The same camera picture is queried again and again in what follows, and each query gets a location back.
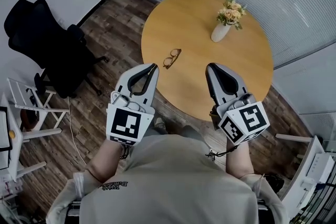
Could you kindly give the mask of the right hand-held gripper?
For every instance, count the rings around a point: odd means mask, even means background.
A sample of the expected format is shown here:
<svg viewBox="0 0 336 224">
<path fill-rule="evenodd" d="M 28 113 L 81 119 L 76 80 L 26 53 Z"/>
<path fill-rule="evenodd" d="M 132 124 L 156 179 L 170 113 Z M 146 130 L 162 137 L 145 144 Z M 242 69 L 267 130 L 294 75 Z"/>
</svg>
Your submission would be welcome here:
<svg viewBox="0 0 336 224">
<path fill-rule="evenodd" d="M 222 130 L 233 145 L 256 138 L 270 126 L 262 102 L 247 93 L 247 86 L 239 74 L 212 62 L 207 65 L 205 75 L 210 96 L 217 105 L 210 113 L 214 128 Z"/>
</svg>

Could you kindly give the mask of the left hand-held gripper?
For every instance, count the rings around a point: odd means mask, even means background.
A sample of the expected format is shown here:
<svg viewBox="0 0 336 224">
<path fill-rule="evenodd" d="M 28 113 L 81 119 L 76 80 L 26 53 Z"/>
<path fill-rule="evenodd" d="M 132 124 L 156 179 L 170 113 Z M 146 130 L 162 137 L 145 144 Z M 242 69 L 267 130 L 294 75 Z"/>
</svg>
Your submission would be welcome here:
<svg viewBox="0 0 336 224">
<path fill-rule="evenodd" d="M 132 86 L 142 78 L 146 78 L 142 90 L 135 92 Z M 151 104 L 158 78 L 159 67 L 155 63 L 138 65 L 120 76 L 107 108 L 108 140 L 129 146 L 140 143 L 154 118 Z"/>
</svg>

